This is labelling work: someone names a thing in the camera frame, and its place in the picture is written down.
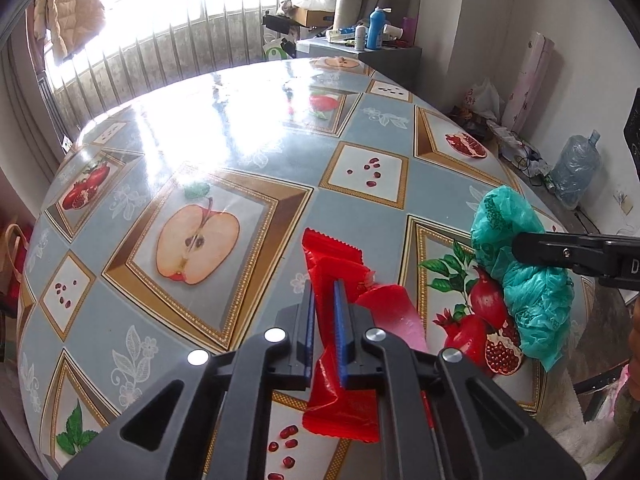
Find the cardboard box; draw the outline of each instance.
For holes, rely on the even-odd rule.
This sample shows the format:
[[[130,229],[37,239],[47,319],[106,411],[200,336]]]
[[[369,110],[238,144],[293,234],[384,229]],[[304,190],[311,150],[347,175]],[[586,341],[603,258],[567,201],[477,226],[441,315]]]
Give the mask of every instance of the cardboard box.
[[[290,16],[303,27],[327,27],[334,24],[334,12],[306,10],[296,7]]]

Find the apple print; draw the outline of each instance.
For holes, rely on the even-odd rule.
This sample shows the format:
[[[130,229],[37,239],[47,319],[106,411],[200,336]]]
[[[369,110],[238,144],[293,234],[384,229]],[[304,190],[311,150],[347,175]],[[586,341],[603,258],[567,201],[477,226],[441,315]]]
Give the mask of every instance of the apple print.
[[[335,66],[338,68],[356,68],[358,66],[358,62],[354,59],[349,59],[347,57],[329,57],[326,60],[327,65]]]
[[[209,206],[184,206],[162,227],[156,249],[158,272],[188,285],[200,283],[220,266],[232,251],[240,232],[231,213],[212,211]]]

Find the white wall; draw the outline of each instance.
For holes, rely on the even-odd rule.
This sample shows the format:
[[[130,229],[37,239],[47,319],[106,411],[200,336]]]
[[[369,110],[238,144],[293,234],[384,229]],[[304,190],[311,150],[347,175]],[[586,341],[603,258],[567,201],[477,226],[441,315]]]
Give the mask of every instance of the white wall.
[[[448,112],[462,102],[471,85],[498,65],[510,23],[513,0],[462,0],[440,108]]]
[[[554,164],[569,136],[598,130],[604,167],[582,205],[601,231],[625,228],[621,234],[631,235],[640,228],[640,183],[623,127],[640,86],[640,50],[608,0],[514,0],[493,77],[503,98],[513,89],[534,30],[556,48],[521,133]],[[613,199],[617,190],[635,204],[627,217]]]

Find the blue gripper pad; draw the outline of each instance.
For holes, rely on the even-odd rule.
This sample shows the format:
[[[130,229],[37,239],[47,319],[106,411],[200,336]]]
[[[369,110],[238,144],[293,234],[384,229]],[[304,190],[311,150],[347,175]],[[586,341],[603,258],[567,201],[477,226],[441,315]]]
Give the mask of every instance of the blue gripper pad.
[[[344,387],[347,380],[347,336],[343,315],[340,282],[336,281],[334,282],[335,356],[338,361],[338,377],[340,377],[340,386],[342,387]]]
[[[308,314],[306,318],[306,343],[305,343],[305,377],[311,380],[311,368],[314,362],[314,333],[316,331],[316,295],[309,285]]]

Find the teal plastic bag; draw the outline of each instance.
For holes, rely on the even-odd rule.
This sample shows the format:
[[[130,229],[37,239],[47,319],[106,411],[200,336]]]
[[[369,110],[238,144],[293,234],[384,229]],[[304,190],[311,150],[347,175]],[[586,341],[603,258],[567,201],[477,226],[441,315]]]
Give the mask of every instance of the teal plastic bag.
[[[507,186],[487,193],[471,227],[476,260],[502,285],[522,352],[549,371],[561,357],[569,333],[574,283],[566,269],[516,261],[511,244],[521,232],[545,232],[530,204]]]

